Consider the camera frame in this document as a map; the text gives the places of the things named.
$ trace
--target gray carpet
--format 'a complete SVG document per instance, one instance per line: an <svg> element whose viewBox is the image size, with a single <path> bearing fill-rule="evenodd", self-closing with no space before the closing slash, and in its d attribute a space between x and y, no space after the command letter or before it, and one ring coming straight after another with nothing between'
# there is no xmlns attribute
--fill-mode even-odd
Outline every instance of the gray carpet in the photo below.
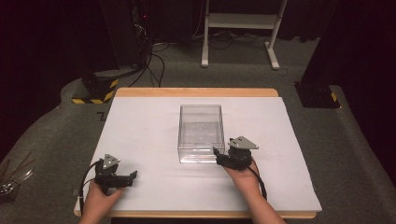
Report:
<svg viewBox="0 0 396 224"><path fill-rule="evenodd" d="M199 46L165 49L166 45L160 45L154 51L165 62L163 87L274 88L283 97L323 207L314 219L288 223L396 223L396 189L362 135L342 89L332 86L342 108L301 106L293 82L301 80L317 43L277 40L276 56L283 68L279 71L272 70L262 42L210 48L207 68L201 67ZM226 43L210 44L221 48ZM153 57L150 68L158 77L162 64ZM123 77L118 88L136 78ZM2 165L10 159L8 170L12 170L32 151L28 161L35 162L21 171L34 167L15 202L0 203L0 223L78 222L73 191L90 165L105 124L97 112L107 113L111 106L111 102L74 105L71 97L79 82L64 87L62 103L33 124L3 160ZM134 86L150 87L149 72Z"/></svg>

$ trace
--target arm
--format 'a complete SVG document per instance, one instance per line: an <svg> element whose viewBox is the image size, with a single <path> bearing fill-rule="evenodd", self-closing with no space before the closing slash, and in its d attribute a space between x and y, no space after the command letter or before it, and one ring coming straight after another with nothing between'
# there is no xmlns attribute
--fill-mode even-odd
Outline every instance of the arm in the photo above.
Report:
<svg viewBox="0 0 396 224"><path fill-rule="evenodd" d="M91 181L84 205L84 213L78 224L100 223L124 191L125 189L117 189L113 194L107 196L102 192L99 185Z"/></svg>
<svg viewBox="0 0 396 224"><path fill-rule="evenodd" d="M256 173L257 166L253 162L250 165ZM263 197L259 189L257 177L248 169L244 171L235 171L224 167L230 175L236 188L241 192L247 202L247 208L250 212L251 219L255 224L264 223L286 223Z"/></svg>

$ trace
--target white metal frame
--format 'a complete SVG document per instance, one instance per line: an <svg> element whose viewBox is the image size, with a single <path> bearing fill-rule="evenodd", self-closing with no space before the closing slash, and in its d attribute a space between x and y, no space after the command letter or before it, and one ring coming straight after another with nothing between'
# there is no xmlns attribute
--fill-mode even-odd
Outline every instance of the white metal frame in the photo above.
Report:
<svg viewBox="0 0 396 224"><path fill-rule="evenodd" d="M274 44L276 35L282 22L283 12L288 0L282 0L280 8L275 15L258 15L258 14L230 14L230 13L210 13L209 0L206 0L205 8L205 33L204 45L202 51L202 67L209 66L209 47L208 33L209 27L221 28L246 28L246 29L268 29L272 30L270 41L265 42L265 49L271 61L274 70L279 69L279 63L274 53Z"/></svg>

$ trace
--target wooden table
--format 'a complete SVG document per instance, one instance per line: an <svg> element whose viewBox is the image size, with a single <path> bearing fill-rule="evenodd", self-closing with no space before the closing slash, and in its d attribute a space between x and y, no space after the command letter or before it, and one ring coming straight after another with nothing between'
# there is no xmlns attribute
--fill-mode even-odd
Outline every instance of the wooden table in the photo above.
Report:
<svg viewBox="0 0 396 224"><path fill-rule="evenodd" d="M286 107L276 90L120 88L92 163L108 153L120 159L117 175L134 170L138 175L110 217L249 217L244 199L220 166L179 162L179 109L188 104L221 105L224 138L244 135L260 147L252 154L268 202L283 218L312 218L321 211ZM75 214L80 215L78 203Z"/></svg>

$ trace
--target transparent acrylic container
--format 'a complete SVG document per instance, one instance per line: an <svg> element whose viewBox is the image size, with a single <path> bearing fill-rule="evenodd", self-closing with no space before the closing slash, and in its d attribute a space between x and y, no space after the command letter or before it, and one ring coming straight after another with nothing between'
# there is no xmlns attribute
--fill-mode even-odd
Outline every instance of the transparent acrylic container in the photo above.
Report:
<svg viewBox="0 0 396 224"><path fill-rule="evenodd" d="M177 145L180 162L216 162L213 147L224 153L221 105L181 105Z"/></svg>

